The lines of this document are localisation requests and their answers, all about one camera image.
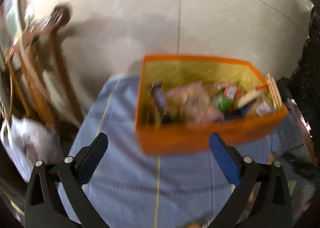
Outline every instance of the silver bolt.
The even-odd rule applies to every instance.
[[[273,164],[275,164],[276,167],[281,167],[281,163],[279,161],[275,161]]]
[[[246,162],[246,163],[248,163],[248,164],[250,164],[250,163],[252,163],[252,158],[249,157],[249,156],[245,156],[245,157],[243,158],[243,161]]]
[[[42,160],[38,160],[37,162],[36,162],[36,166],[41,166],[42,165]]]
[[[68,157],[66,157],[65,159],[64,159],[64,162],[65,163],[71,163],[73,161],[73,157],[71,157],[71,156],[68,156]]]

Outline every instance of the blue tablecloth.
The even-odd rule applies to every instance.
[[[138,77],[106,82],[76,136],[70,155],[90,145],[99,132],[109,138],[109,148],[84,192],[111,228],[175,228],[215,216],[231,187],[210,152],[158,158],[140,150],[134,135],[138,83]],[[266,138],[236,148],[267,163],[271,151],[281,155],[302,144],[289,113]],[[78,221],[62,185],[59,194],[69,217]]]

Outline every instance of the white plastic bag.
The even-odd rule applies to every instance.
[[[31,119],[12,116],[11,128],[3,121],[0,139],[4,149],[25,182],[29,182],[37,160],[54,164],[63,160],[62,148],[57,134],[50,132],[41,123]]]

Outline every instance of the blue gripper pad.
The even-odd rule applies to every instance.
[[[240,183],[240,169],[218,134],[210,135],[209,147],[227,181],[237,186]]]

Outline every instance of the orange storage bin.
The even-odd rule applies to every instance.
[[[217,132],[227,145],[265,137],[287,115],[285,106],[274,114],[215,123],[162,124],[152,122],[149,86],[161,82],[164,91],[194,81],[230,81],[250,91],[266,84],[264,76],[249,62],[199,55],[146,55],[141,70],[135,129],[144,153],[181,154],[208,150],[208,138]]]

